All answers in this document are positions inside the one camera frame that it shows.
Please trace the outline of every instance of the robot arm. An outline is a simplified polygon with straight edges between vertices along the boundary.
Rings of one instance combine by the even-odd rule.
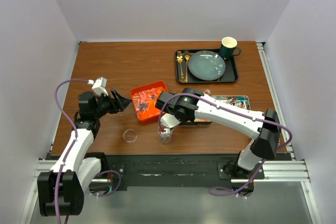
[[[202,97],[204,100],[211,102],[210,105],[197,98],[181,96],[174,98],[166,107],[166,114],[161,117],[161,123],[167,128],[173,128],[181,122],[194,121],[195,119],[206,119],[224,126],[236,129],[251,138],[247,147],[241,151],[236,166],[242,168],[246,172],[251,171],[255,165],[262,159],[274,159],[276,149],[280,138],[280,129],[276,126],[258,122],[256,120],[248,120],[239,115],[232,114],[225,110],[219,109],[224,107],[241,114],[249,115],[253,118],[266,119],[279,123],[277,112],[267,110],[265,113],[259,111],[249,111],[237,108],[233,105],[218,101],[201,91],[186,88],[182,93],[189,93]],[[173,94],[162,92],[157,99],[155,106],[162,109],[163,104]]]
[[[87,154],[99,131],[99,119],[107,113],[115,114],[131,103],[131,100],[120,96],[116,90],[111,90],[113,97],[106,91],[106,79],[101,77],[89,81],[93,91],[79,95],[79,118],[75,116],[75,126],[78,136],[73,130],[70,140],[61,157],[49,172],[41,173],[37,179],[40,213],[43,216],[54,216],[55,213],[55,184],[56,177],[61,172],[58,205],[60,215],[78,215],[84,204],[84,191],[92,179],[101,171],[108,170],[106,157],[103,153]]]

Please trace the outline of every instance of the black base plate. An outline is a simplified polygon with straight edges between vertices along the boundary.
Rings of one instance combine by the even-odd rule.
[[[219,164],[236,160],[238,154],[198,155],[107,155],[110,169],[122,168],[122,183],[118,190],[128,186],[154,187],[212,187],[232,188],[231,179],[220,178]],[[59,156],[47,155],[46,159],[57,160]],[[290,154],[278,153],[276,160],[291,160]],[[118,183],[113,179],[113,187]]]

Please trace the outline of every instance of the white wall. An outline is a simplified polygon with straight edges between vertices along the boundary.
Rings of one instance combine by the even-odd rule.
[[[335,31],[335,0],[291,0],[266,42],[294,151],[306,159],[324,224],[336,218]]]
[[[289,0],[57,0],[76,39],[265,41]]]
[[[70,77],[76,41],[56,0],[0,6],[0,222],[19,223],[37,160],[54,136],[54,89]]]

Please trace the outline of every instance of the wooden tabletop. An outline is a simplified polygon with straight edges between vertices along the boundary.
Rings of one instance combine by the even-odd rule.
[[[107,78],[107,90],[116,89],[129,98],[130,90],[154,81],[163,80],[169,92],[181,92],[188,87],[180,84],[175,75],[174,53],[185,48],[218,48],[219,41],[174,42],[82,42],[79,46],[72,79]],[[236,57],[239,79],[235,83],[194,84],[189,87],[212,95],[247,95],[251,109],[274,109],[259,52],[254,41],[239,41],[241,54]],[[91,88],[83,82],[71,83],[64,110],[72,118],[78,110],[78,95]],[[209,154],[238,153],[250,139],[228,127],[212,123],[208,128],[175,127],[173,140],[163,145],[159,142],[158,125],[140,125],[134,107],[130,104],[124,112],[105,115],[89,152],[106,154]],[[122,134],[134,129],[138,134],[135,143],[128,144]],[[61,116],[51,154],[59,155],[70,137],[71,126]]]

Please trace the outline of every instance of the red tray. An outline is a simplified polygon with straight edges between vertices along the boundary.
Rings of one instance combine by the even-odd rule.
[[[155,103],[162,91],[168,91],[163,81],[131,90],[131,99],[140,124],[153,123],[159,119],[160,110],[155,107]]]

